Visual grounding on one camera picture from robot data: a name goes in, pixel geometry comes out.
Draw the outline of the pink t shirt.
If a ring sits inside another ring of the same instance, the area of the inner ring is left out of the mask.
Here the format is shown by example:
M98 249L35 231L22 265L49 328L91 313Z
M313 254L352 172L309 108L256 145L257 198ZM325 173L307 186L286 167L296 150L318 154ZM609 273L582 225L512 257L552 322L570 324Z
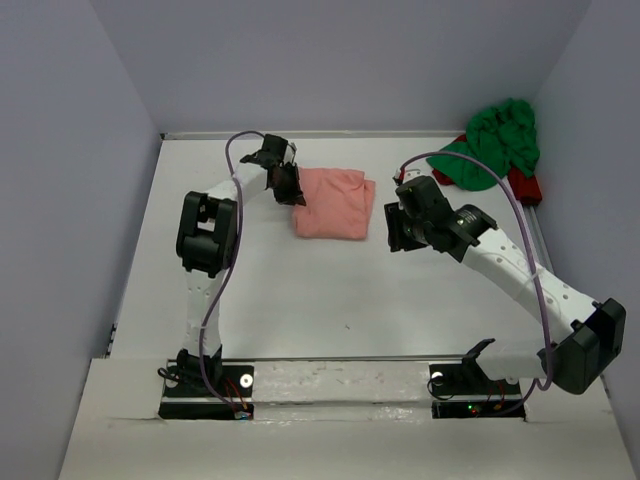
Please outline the pink t shirt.
M299 171L305 205L292 213L294 233L305 239L365 240L376 183L361 170L303 168Z

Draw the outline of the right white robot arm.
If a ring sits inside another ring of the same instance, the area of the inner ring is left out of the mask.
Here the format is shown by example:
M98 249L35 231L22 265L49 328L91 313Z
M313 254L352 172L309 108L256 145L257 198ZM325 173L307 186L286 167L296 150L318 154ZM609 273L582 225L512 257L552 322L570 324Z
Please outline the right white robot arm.
M560 389L583 394L621 353L626 310L580 293L519 248L497 222L474 205L453 209L430 176L399 185L397 201L384 207L391 251L430 247L481 274L543 328L542 338L519 346L496 338L480 341L462 360L460 379L482 392L495 381L549 378Z

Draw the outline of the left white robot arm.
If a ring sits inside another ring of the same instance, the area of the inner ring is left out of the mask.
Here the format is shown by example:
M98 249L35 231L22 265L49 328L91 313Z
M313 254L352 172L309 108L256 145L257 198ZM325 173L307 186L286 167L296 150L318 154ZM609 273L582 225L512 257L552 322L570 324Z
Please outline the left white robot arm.
M244 207L266 190L280 205L306 201L292 142L249 130L233 135L224 153L229 177L204 192L190 191L183 200L176 253L186 275L187 314L174 381L230 403L217 391L223 379L219 313L239 256Z

